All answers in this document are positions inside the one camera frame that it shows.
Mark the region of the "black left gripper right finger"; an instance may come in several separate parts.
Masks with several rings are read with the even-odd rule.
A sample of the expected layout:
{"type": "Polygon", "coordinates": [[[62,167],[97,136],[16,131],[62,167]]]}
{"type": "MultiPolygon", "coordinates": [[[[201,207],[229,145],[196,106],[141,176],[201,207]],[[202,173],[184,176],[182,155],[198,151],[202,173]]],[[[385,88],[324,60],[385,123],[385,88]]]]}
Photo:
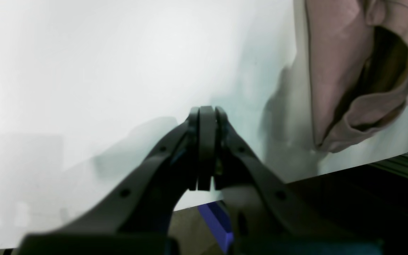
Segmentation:
{"type": "Polygon", "coordinates": [[[234,255],[382,255],[306,205],[254,154],[221,107],[208,107],[208,177],[222,191],[234,255]]]}

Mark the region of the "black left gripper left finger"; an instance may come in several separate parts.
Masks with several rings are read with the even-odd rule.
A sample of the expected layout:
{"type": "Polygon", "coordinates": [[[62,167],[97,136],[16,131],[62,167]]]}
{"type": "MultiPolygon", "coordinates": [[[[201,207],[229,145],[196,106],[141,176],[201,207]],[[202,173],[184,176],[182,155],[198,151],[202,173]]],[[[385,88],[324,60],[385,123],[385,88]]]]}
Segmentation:
{"type": "Polygon", "coordinates": [[[20,255],[177,255],[168,238],[186,190],[208,189],[208,107],[192,108],[110,194],[50,233],[26,236],[20,255]]]}

